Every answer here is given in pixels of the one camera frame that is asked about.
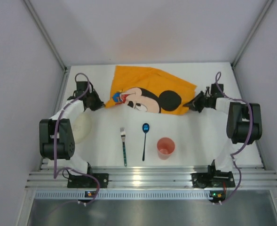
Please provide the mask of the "orange cartoon mouse cloth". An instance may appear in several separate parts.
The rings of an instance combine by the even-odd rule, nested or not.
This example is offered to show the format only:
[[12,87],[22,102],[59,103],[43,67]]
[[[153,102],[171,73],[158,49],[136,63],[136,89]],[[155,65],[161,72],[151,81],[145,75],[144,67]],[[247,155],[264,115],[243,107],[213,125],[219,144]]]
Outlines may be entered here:
[[141,112],[184,115],[196,88],[157,68],[117,65],[105,108],[127,105]]

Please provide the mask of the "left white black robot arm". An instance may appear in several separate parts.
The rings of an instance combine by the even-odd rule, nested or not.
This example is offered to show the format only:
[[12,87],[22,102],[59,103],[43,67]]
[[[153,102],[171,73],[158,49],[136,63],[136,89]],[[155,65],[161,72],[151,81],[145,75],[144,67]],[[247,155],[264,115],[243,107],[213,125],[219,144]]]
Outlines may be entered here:
[[90,164],[79,155],[76,144],[82,142],[91,130],[87,109],[104,107],[92,83],[76,82],[76,90],[62,109],[49,119],[39,122],[40,155],[53,161],[54,178],[63,170],[75,174],[92,175]]

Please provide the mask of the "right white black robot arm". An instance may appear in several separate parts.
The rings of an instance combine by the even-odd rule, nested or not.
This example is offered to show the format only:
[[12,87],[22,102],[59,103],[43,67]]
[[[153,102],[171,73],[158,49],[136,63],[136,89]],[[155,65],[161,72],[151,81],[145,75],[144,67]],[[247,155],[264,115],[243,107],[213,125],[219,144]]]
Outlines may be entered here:
[[205,108],[212,108],[227,115],[228,139],[219,155],[213,160],[213,164],[216,170],[228,172],[233,169],[235,156],[247,145],[261,138],[262,121],[259,104],[249,104],[241,99],[230,98],[223,91],[223,84],[216,82],[183,106],[199,113]]

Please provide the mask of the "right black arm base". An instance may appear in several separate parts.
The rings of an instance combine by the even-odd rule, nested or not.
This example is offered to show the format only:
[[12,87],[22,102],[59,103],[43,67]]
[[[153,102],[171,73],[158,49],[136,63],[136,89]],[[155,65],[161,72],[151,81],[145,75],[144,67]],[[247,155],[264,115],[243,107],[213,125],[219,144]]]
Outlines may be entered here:
[[194,188],[234,188],[235,181],[232,172],[193,173],[191,175]]

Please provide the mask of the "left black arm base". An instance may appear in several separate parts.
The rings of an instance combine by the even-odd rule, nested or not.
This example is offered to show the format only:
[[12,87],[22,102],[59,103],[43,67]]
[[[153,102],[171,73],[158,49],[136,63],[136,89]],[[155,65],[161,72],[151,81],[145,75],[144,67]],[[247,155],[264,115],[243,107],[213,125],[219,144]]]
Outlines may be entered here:
[[[107,188],[109,182],[109,174],[107,173],[95,173],[93,175],[99,184],[100,188]],[[87,176],[75,176],[70,174],[67,183],[68,188],[97,188],[97,182]]]

